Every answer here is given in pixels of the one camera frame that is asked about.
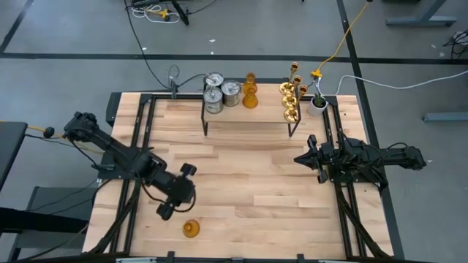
gray floor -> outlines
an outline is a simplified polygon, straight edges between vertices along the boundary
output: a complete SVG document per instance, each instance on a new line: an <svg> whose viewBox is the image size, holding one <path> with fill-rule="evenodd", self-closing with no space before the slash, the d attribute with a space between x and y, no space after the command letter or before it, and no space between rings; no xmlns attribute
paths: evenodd
<svg viewBox="0 0 468 263"><path fill-rule="evenodd" d="M0 35L4 36L25 1L0 1ZM209 0L187 2L197 9ZM388 28L386 16L420 12L418 6L374 1L352 30L357 54L364 58L449 58L441 47L454 31L464 30L468 4L448 1L441 15L458 15L451 28ZM353 19L364 1L346 0ZM138 54L122 1L35 0L13 37L10 53L109 53ZM343 30L335 1L220 0L182 23L162 25L133 19L146 52L151 54L255 54L329 56ZM348 56L346 45L339 56ZM204 72L219 71L243 77L284 77L290 61L150 61L163 81L167 69L177 64L180 81ZM317 67L301 62L299 74ZM468 66L361 64L363 77L390 85L411 85L434 77L453 75ZM323 67L324 92L334 92L342 75L352 75L351 64ZM468 110L468 75L421 88L395 91L366 85L381 146L406 142L423 151L428 167L420 172L388 169L390 189L407 259L460 262L468 247L468 177L464 161L468 123L430 123L422 114ZM143 61L0 59L0 119L26 121L35 126L64 124L79 111L97 115L104 124L105 107L112 91L159 89ZM197 91L200 82L182 91ZM354 80L345 80L341 92L357 94ZM80 187L96 176L76 150L25 139L0 205L24 209L35 186ZM0 239L0 260L7 256L12 235Z"/></svg>

silver tin can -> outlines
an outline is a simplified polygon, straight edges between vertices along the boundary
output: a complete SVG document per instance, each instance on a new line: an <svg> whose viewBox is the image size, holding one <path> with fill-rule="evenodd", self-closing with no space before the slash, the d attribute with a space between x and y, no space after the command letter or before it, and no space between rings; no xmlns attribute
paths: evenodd
<svg viewBox="0 0 468 263"><path fill-rule="evenodd" d="M223 81L224 78L219 72L208 73L205 78L205 82L207 85L213 85L217 88L221 88L221 84Z"/></svg>
<svg viewBox="0 0 468 263"><path fill-rule="evenodd" d="M241 97L241 84L234 80L226 80L221 86L224 95L224 105L234 107L239 103Z"/></svg>
<svg viewBox="0 0 468 263"><path fill-rule="evenodd" d="M222 91L221 89L211 86L203 93L205 101L205 109L211 114L217 114L222 111Z"/></svg>

yellow cable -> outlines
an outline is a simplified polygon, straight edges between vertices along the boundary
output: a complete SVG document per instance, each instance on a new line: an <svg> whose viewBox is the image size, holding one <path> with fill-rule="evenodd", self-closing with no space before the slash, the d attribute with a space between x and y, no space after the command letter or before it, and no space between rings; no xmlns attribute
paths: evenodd
<svg viewBox="0 0 468 263"><path fill-rule="evenodd" d="M346 36L349 34L349 32L351 31L351 28L352 26L354 26L354 23L356 23L356 21L361 17L361 15L364 13L364 10L366 10L367 8L367 5L369 3L367 2L366 4L364 4L364 7L363 9L359 12L358 16L351 22L350 24L350 27L348 27L348 29L346 30L346 32L344 33L344 36L343 36L343 39L341 40L341 42L339 43L338 47L336 48L336 51L335 53L330 57L330 58L327 58L327 60L325 60L324 62L322 62L320 64L320 66L317 68L317 70L315 70L314 72L312 72L312 75L314 76L317 76L317 77L322 77L322 74L320 74L320 69L322 68L323 65L325 65L325 63L329 62L330 60L334 59L336 57L336 54L338 54L338 51L339 49L341 48L341 46L343 45L345 39L346 39Z"/></svg>
<svg viewBox="0 0 468 263"><path fill-rule="evenodd" d="M37 127L37 126L28 126L28 129L33 129L33 130L38 131L38 132L45 132L45 129L43 129L43 128L41 128L41 127ZM63 139L63 140L65 140L65 141L68 142L68 140L67 140L66 138L64 138L62 134L54 134L53 136L54 136L54 137L57 137L57 138L61 138L61 139ZM99 152L99 151L97 151L97 150L93 150L93 149L91 149L91 148L88 148L88 147L86 147L85 145L83 145L83 144L81 144L81 143L79 143L79 142L75 142L75 144L76 144L78 147L80 147L80 148L82 148L82 149L84 149L84 150L87 150L88 152L92 152L92 153L99 154L99 155L102 155L102 154L103 154L102 152Z"/></svg>

wooden table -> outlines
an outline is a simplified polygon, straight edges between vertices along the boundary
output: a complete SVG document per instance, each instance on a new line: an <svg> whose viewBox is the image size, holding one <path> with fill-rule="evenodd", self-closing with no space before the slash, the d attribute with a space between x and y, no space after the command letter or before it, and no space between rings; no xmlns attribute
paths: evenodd
<svg viewBox="0 0 468 263"><path fill-rule="evenodd" d="M112 136L125 145L130 145L139 98L139 93L121 95ZM344 132L366 140L356 97L338 96L338 102ZM301 106L306 109L307 102ZM310 134L319 143L326 141L322 117L304 110L292 138L281 123L222 122L211 123L205 137L200 110L200 100L157 100L149 146L167 161L169 171L177 172L184 162L197 166L197 203L189 213L174 213L163 221L156 214L158 203L142 192L131 255L166 256L175 251L182 257L294 259L304 254L306 259L344 259L333 184L319 185L316 171L293 162L308 150ZM330 117L334 130L332 113ZM114 180L97 194L84 251L112 224L121 184ZM155 188L149 190L164 197ZM363 225L385 252L393 254L377 187L356 183L355 192ZM181 230L188 219L200 222L201 231L192 239ZM355 231L348 225L357 255ZM121 235L120 249L123 240Z"/></svg>

yellow connector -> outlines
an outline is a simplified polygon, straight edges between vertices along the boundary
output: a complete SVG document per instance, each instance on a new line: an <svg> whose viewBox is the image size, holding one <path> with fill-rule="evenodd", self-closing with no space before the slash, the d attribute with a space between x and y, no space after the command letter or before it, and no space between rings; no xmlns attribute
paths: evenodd
<svg viewBox="0 0 468 263"><path fill-rule="evenodd" d="M169 10L168 9L164 9L163 11L153 11L151 9L145 9L146 12L150 12L151 14L156 14L156 15L161 15L161 18L164 20L164 21L169 21Z"/></svg>
<svg viewBox="0 0 468 263"><path fill-rule="evenodd" d="M316 78L316 77L322 77L322 73L320 73L320 69L317 69L316 71L310 72L310 74L311 74L312 76L314 76L314 78Z"/></svg>

